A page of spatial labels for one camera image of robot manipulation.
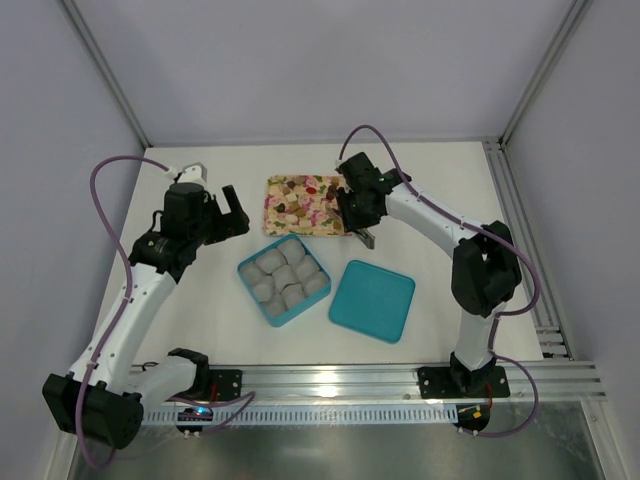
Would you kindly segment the metal tongs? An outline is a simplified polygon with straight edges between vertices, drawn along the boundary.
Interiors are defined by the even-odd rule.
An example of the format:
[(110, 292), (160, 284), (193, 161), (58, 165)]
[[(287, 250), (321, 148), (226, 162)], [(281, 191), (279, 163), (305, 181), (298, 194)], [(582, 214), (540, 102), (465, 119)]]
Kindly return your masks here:
[(337, 207), (329, 207), (327, 212), (331, 218), (342, 224), (345, 233), (353, 233), (367, 249), (375, 249), (375, 236), (362, 225), (357, 215)]

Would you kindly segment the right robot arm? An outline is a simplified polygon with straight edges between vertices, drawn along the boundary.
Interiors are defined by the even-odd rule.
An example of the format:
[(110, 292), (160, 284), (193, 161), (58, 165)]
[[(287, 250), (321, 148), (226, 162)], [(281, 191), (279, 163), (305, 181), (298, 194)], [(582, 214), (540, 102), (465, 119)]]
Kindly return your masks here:
[(450, 288), (461, 309), (449, 382), (463, 396), (480, 394), (496, 368), (491, 352), (495, 315), (504, 311), (522, 281), (509, 228), (500, 221), (470, 223), (426, 195), (411, 176), (382, 172), (361, 152), (337, 163), (346, 185), (337, 189), (337, 213), (345, 231), (370, 250), (369, 229), (385, 217), (398, 220), (439, 247), (451, 261)]

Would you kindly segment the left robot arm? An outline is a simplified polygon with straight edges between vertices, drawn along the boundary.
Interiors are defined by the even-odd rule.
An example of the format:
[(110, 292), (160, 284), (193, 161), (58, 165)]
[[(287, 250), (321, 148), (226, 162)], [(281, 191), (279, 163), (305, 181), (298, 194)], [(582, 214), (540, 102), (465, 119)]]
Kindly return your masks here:
[(197, 250), (249, 231), (235, 189), (222, 189), (230, 208), (192, 182), (176, 182), (164, 195), (160, 228), (138, 238), (125, 258), (125, 284), (83, 354), (64, 375), (50, 375), (42, 394), (58, 427), (116, 450), (137, 435), (143, 416), (173, 397), (208, 400), (209, 359), (186, 348), (171, 350), (139, 379), (130, 374), (139, 347), (160, 307)]

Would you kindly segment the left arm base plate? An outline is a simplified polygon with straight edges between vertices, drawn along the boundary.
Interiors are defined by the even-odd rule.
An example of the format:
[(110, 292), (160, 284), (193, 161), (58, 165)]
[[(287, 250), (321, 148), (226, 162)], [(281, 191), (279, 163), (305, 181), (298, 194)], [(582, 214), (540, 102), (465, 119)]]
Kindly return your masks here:
[(240, 369), (211, 369), (209, 372), (210, 402), (229, 402), (242, 394), (243, 372)]

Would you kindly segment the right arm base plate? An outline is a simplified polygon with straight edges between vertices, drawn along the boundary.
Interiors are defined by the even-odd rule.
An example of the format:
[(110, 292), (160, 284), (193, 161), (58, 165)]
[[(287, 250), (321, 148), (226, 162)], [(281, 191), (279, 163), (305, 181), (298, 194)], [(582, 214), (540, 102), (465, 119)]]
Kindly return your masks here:
[(422, 399), (504, 399), (511, 396), (505, 369), (496, 365), (471, 372), (451, 366), (423, 366), (417, 370), (417, 384)]

